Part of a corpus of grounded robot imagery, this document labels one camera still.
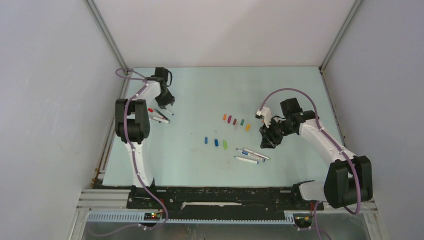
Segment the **light green cap marker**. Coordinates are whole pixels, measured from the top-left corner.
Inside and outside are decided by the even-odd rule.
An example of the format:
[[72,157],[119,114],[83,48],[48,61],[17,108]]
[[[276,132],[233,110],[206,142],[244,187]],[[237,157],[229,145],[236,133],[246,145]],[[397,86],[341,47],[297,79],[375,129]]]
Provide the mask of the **light green cap marker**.
[[263,159],[266,159],[266,160],[269,160],[269,159],[270,159],[268,156],[263,155],[263,154],[261,154],[261,153],[258,153],[258,152],[256,152],[256,151],[253,151],[253,150],[250,150],[250,149],[247,149],[247,148],[243,148],[243,150],[244,150],[244,151],[246,151],[246,152],[248,152],[248,153],[251,153],[251,154],[253,154],[253,155],[256,155],[256,156],[258,156],[258,157],[261,157],[261,158],[263,158]]

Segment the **blue cap thin marker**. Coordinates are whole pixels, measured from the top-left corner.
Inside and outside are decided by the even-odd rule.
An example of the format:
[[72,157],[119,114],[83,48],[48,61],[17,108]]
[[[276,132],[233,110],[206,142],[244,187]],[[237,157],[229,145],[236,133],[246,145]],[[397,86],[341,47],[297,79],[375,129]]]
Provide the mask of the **blue cap thin marker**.
[[239,161],[243,161],[243,162],[247,162],[247,163],[251,163],[251,164],[259,164],[259,162],[257,160],[253,160],[253,159],[249,159],[249,158],[245,158],[245,157],[240,157],[240,156],[234,156],[235,159],[239,160]]

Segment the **blue cap thick marker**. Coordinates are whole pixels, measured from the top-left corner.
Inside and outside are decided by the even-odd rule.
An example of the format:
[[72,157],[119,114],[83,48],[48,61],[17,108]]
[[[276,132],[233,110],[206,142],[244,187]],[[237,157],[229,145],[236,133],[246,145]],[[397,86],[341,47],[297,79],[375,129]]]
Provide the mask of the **blue cap thick marker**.
[[258,156],[258,155],[255,155],[255,154],[253,154],[253,153],[251,153],[251,152],[248,152],[248,151],[246,151],[246,150],[244,150],[244,149],[239,149],[239,148],[237,148],[236,150],[237,150],[237,151],[239,151],[240,153],[242,153],[242,154],[246,155],[246,156],[249,156],[249,157],[254,158],[254,159],[256,159],[256,160],[259,160],[259,161],[261,161],[261,162],[265,162],[265,161],[266,161],[266,159],[265,159],[265,158],[263,158],[263,157],[261,157],[261,156]]

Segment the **light green pen cap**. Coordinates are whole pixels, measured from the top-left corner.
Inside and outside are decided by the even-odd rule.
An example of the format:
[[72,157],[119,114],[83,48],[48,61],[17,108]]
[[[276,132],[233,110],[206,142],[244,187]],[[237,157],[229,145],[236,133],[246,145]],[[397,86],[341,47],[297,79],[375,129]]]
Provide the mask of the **light green pen cap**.
[[222,141],[222,146],[224,150],[228,148],[227,141],[225,139]]

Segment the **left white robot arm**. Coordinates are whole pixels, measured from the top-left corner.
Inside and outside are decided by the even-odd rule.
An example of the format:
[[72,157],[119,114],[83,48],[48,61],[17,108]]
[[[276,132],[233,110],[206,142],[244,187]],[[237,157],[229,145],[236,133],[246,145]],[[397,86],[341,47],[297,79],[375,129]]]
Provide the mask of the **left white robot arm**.
[[124,80],[141,81],[142,87],[129,98],[115,101],[115,134],[125,144],[132,161],[133,185],[150,187],[154,182],[147,160],[146,140],[151,132],[150,121],[166,123],[167,118],[151,108],[155,101],[160,109],[175,103],[169,90],[173,74],[165,67],[156,67],[154,74],[146,77],[131,68],[118,68],[115,74]]

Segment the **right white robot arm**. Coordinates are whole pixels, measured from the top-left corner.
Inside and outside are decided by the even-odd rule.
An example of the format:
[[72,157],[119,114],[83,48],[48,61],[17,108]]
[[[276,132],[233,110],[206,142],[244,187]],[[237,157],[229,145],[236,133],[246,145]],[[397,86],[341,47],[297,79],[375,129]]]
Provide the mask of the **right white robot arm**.
[[262,106],[256,118],[263,121],[260,148],[274,149],[283,138],[296,134],[305,139],[326,164],[328,172],[323,182],[297,183],[291,194],[291,204],[304,209],[311,201],[327,202],[333,208],[346,208],[373,198],[372,164],[365,155],[358,156],[341,145],[323,127],[316,113],[304,111],[296,98],[280,103],[283,118],[273,116]]

